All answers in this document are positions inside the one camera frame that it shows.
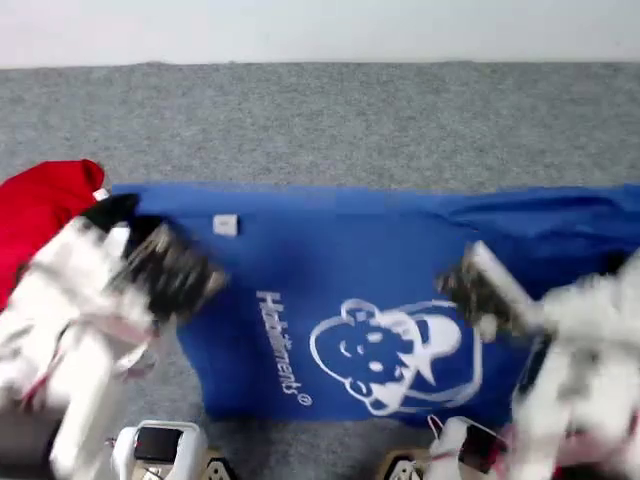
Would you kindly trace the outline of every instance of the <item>white printed logo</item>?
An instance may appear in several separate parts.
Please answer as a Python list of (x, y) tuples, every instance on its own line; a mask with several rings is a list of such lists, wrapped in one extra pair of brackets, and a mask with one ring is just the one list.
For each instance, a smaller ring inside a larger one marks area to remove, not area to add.
[(300, 405), (308, 407), (313, 403), (313, 398), (301, 391), (302, 383), (296, 380), (295, 372), (291, 366), (289, 352), (293, 348), (293, 342), (289, 334), (286, 333), (287, 323), (280, 320), (280, 314), (284, 311), (284, 306), (280, 302), (280, 294), (278, 292), (257, 292), (256, 296), (261, 300), (260, 312), (269, 343), (273, 349), (282, 391), (287, 395), (294, 395)]
[[(374, 415), (415, 413), (434, 404), (461, 405), (482, 383), (480, 337), (473, 331), (473, 366), (461, 366), (473, 369), (467, 383), (438, 391), (432, 368), (434, 360), (460, 348), (462, 331), (448, 315), (454, 307), (451, 302), (432, 300), (380, 311), (369, 302), (350, 299), (342, 304), (340, 316), (313, 329), (311, 354)], [(413, 389), (419, 376), (435, 391)]]

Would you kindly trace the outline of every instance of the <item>white wall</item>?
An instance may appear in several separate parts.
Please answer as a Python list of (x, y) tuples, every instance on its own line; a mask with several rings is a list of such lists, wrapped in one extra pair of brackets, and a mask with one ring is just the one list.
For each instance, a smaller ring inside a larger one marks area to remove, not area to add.
[(640, 60), (640, 0), (0, 0), (0, 67)]

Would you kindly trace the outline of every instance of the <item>blue fabric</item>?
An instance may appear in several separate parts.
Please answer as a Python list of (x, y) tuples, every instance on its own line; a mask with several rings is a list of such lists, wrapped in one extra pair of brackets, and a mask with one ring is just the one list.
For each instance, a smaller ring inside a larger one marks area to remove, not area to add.
[[(179, 338), (214, 417), (469, 415), (508, 404), (527, 345), (482, 345), (434, 277), (482, 239), (534, 296), (640, 243), (640, 187), (479, 196), (336, 188), (123, 185), (231, 274)], [(237, 237), (215, 214), (236, 214)]]

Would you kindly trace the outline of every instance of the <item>white cable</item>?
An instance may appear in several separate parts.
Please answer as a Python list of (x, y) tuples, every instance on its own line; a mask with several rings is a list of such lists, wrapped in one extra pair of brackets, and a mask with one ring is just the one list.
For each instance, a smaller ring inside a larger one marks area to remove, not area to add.
[(442, 431), (442, 429), (444, 428), (444, 425), (442, 424), (440, 419), (438, 417), (436, 417), (435, 415), (429, 415), (427, 417), (427, 422), (429, 423), (429, 427), (431, 428), (431, 431), (433, 432), (433, 436), (436, 437), (436, 439), (439, 439), (440, 438), (440, 433), (438, 433), (438, 430), (436, 430), (434, 422), (437, 423), (438, 425), (440, 425), (440, 431)]

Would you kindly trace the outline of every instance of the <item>black cable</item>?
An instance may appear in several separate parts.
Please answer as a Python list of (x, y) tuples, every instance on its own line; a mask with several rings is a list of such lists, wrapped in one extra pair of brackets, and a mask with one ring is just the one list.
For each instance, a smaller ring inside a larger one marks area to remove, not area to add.
[(150, 473), (151, 475), (153, 475), (154, 477), (156, 477), (159, 480), (164, 480), (164, 477), (162, 475), (160, 475), (159, 473), (154, 472), (153, 470), (151, 470), (149, 467), (142, 467), (142, 469), (147, 472)]

